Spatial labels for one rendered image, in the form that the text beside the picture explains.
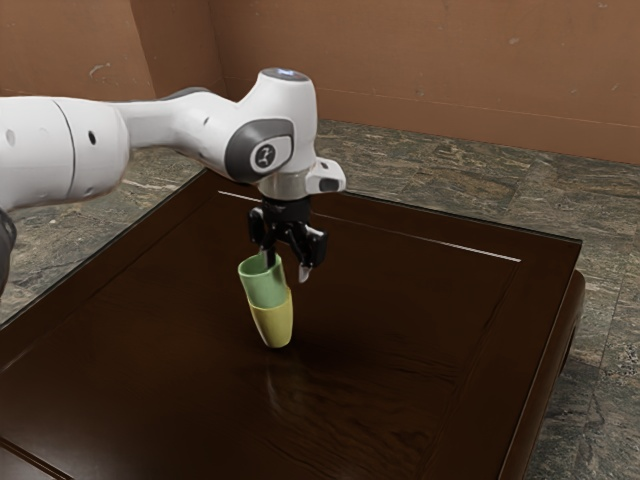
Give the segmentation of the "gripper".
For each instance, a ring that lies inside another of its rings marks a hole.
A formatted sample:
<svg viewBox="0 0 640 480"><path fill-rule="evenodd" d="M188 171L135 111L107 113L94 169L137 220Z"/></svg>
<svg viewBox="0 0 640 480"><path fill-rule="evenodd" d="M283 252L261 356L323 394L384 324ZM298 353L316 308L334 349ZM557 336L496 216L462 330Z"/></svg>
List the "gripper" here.
<svg viewBox="0 0 640 480"><path fill-rule="evenodd" d="M325 260L328 233L309 225L311 215L310 197L297 200L277 200L264 196L261 207L248 213L250 240L259 247L265 268L276 264L276 232L285 233L286 242L296 256L298 282L305 283L314 268Z"/></svg>

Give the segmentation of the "yellow cup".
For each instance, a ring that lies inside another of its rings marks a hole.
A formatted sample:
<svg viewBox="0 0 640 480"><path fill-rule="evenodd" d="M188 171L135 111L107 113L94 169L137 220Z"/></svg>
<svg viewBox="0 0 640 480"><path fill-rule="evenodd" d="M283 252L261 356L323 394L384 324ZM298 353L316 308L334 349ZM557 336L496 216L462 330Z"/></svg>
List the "yellow cup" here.
<svg viewBox="0 0 640 480"><path fill-rule="evenodd" d="M276 307L262 308L249 303L254 324L264 344L269 348L282 348L289 344L293 332L293 301L288 289L285 301Z"/></svg>

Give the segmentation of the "green cup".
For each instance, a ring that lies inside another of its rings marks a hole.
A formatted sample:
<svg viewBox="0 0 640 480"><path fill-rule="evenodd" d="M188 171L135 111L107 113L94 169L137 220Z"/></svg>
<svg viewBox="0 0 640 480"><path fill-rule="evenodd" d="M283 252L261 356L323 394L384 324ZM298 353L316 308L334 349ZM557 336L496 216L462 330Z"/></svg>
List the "green cup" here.
<svg viewBox="0 0 640 480"><path fill-rule="evenodd" d="M268 309L285 302L288 286L279 255L271 266L267 266L262 253L250 256L238 265L238 274L253 306Z"/></svg>

